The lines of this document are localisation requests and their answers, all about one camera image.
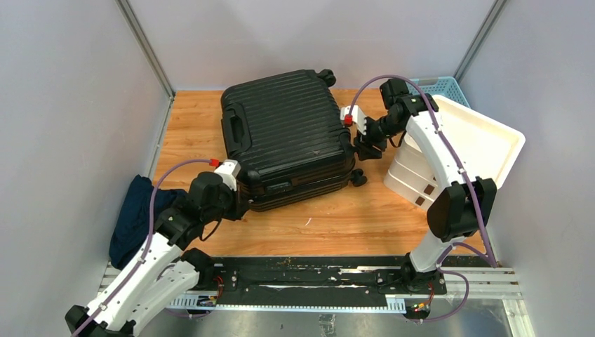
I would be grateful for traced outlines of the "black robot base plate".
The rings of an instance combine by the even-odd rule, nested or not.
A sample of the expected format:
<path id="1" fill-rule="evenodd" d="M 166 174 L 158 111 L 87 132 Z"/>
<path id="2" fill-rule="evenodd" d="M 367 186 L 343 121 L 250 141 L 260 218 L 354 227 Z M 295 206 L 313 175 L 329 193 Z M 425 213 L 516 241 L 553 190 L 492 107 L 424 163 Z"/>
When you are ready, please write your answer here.
<path id="1" fill-rule="evenodd" d="M 449 256 L 442 271 L 416 276 L 403 256 L 216 258 L 214 279 L 170 305 L 188 310 L 311 310 L 401 312 L 400 300 L 455 293 L 459 272 L 469 282 L 492 268 L 480 258 Z"/>

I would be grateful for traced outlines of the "light blue plastic basket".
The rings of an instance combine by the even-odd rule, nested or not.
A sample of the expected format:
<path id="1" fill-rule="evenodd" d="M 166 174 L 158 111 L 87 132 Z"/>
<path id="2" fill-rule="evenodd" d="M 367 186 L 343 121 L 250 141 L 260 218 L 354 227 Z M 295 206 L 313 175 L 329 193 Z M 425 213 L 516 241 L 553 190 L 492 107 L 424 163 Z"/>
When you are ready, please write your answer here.
<path id="1" fill-rule="evenodd" d="M 470 107 L 462 89 L 454 77 L 434 77 L 425 79 L 411 79 L 425 93 L 442 95 L 465 107 Z"/>

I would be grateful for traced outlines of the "black ribbed hard-shell suitcase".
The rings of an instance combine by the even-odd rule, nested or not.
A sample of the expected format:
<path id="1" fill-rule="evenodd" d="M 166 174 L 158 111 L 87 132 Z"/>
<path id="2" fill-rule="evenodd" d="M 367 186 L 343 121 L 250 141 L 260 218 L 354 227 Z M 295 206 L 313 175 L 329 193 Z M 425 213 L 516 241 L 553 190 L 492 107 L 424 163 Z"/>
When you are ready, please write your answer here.
<path id="1" fill-rule="evenodd" d="M 332 70 L 295 70 L 230 86 L 220 98 L 228 159 L 241 196 L 264 212 L 368 179 L 340 121 Z"/>

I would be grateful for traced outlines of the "white three-drawer storage unit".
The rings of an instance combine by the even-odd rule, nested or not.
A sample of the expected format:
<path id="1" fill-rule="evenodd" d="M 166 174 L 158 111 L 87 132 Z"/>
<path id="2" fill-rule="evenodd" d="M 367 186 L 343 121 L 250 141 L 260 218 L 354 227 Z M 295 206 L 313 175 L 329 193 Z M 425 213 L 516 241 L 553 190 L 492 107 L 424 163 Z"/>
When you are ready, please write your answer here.
<path id="1" fill-rule="evenodd" d="M 517 131 L 443 95 L 433 95 L 438 122 L 470 178 L 493 179 L 500 189 L 526 138 Z M 437 163 L 406 134 L 384 178 L 385 186 L 427 210 L 440 195 Z"/>

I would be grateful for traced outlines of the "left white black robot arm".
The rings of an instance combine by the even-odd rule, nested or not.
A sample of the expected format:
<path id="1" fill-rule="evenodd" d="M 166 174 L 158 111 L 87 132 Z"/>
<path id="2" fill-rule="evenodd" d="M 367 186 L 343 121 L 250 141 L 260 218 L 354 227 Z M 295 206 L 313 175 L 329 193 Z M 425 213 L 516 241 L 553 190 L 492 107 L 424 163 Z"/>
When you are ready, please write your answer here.
<path id="1" fill-rule="evenodd" d="M 239 220 L 247 211 L 237 183 L 241 170 L 235 160 L 201 172 L 188 193 L 170 208 L 154 214 L 149 199 L 147 237 L 116 279 L 85 306 L 74 305 L 65 315 L 72 336 L 139 336 L 174 299 L 195 287 L 209 289 L 215 281 L 213 262 L 191 249 L 207 240 L 203 229 L 221 220 Z"/>

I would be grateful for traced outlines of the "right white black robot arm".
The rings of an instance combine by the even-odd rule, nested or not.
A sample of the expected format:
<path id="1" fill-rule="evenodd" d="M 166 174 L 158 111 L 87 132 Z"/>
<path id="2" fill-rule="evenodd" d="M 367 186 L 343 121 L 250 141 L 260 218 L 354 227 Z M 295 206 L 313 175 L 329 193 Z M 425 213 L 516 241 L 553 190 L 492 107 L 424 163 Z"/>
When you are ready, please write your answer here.
<path id="1" fill-rule="evenodd" d="M 382 75 L 367 81 L 367 88 L 378 80 L 387 111 L 378 119 L 366 116 L 356 106 L 357 98 L 342 109 L 345 126 L 356 125 L 354 146 L 361 161 L 379 159 L 387 142 L 404 132 L 420 147 L 440 189 L 439 196 L 427 209 L 428 232 L 406 254 L 397 284 L 410 293 L 418 293 L 440 277 L 440 267 L 449 252 L 464 246 L 465 239 L 479 232 L 485 253 L 479 253 L 491 267 L 495 254 L 486 229 L 497 187 L 493 179 L 472 176 L 447 139 L 439 121 L 439 107 L 416 83 L 399 75 Z"/>

